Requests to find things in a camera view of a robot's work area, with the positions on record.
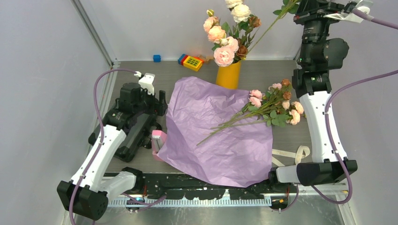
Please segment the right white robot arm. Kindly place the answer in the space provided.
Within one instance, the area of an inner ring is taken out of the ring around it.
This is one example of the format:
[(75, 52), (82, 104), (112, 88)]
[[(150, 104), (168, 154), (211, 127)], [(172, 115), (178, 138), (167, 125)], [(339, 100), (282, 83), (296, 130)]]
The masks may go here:
[(303, 186), (334, 184), (344, 180), (358, 168), (349, 160), (340, 144), (332, 107), (329, 72), (340, 69), (349, 46), (341, 38), (329, 38), (329, 26), (337, 20), (344, 5), (328, 0), (303, 0), (294, 16), (303, 25), (299, 68), (293, 71), (292, 85), (303, 105), (312, 143), (312, 161), (291, 166), (274, 167), (268, 174), (268, 187), (281, 192), (287, 183)]

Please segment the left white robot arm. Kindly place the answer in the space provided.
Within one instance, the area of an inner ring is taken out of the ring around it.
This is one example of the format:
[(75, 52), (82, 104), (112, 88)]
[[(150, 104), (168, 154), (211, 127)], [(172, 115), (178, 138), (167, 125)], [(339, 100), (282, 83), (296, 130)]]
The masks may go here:
[(138, 148), (151, 147), (152, 127), (159, 128), (157, 117), (166, 113), (166, 93), (152, 93), (138, 83), (125, 83), (120, 96), (89, 137), (92, 150), (69, 181), (57, 187), (63, 207), (71, 215), (99, 220), (107, 205), (119, 195), (144, 189), (143, 173), (125, 167), (110, 180), (103, 181), (112, 158), (130, 162)]

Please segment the beige ribbon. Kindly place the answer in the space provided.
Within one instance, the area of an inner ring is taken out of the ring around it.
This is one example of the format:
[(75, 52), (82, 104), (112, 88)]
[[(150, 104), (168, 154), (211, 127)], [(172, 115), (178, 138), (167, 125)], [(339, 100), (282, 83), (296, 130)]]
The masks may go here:
[(294, 164), (299, 164), (301, 163), (302, 159), (308, 157), (310, 155), (311, 151), (308, 146), (303, 146), (300, 145), (297, 149), (297, 151), (294, 152), (289, 152), (289, 151), (284, 151), (284, 150), (277, 150), (277, 149), (272, 149), (272, 163), (276, 165), (277, 167), (285, 166), (281, 161), (279, 161), (275, 156), (282, 156), (285, 158), (293, 158), (294, 159)]

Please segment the purple wrapping paper sheet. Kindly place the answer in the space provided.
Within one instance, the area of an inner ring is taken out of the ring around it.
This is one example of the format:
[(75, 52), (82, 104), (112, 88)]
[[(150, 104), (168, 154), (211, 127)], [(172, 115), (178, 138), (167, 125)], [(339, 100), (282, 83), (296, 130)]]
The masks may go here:
[(255, 117), (213, 134), (249, 101), (249, 91), (230, 90), (196, 77), (175, 83), (166, 115), (167, 138), (158, 157), (210, 184), (245, 188), (268, 178), (272, 128)]

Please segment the pink flower bouquet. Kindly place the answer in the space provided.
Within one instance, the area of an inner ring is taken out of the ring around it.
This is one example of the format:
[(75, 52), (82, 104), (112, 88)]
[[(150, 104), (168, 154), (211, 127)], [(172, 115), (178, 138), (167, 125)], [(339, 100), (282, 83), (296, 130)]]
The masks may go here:
[(287, 124), (297, 125), (304, 117), (305, 111), (299, 101), (291, 101), (292, 83), (289, 79), (282, 79), (274, 83), (266, 92), (251, 90), (248, 103), (234, 114), (228, 121), (213, 127), (208, 137), (198, 143), (207, 141), (216, 133), (227, 128), (264, 123), (266, 126), (283, 127)]

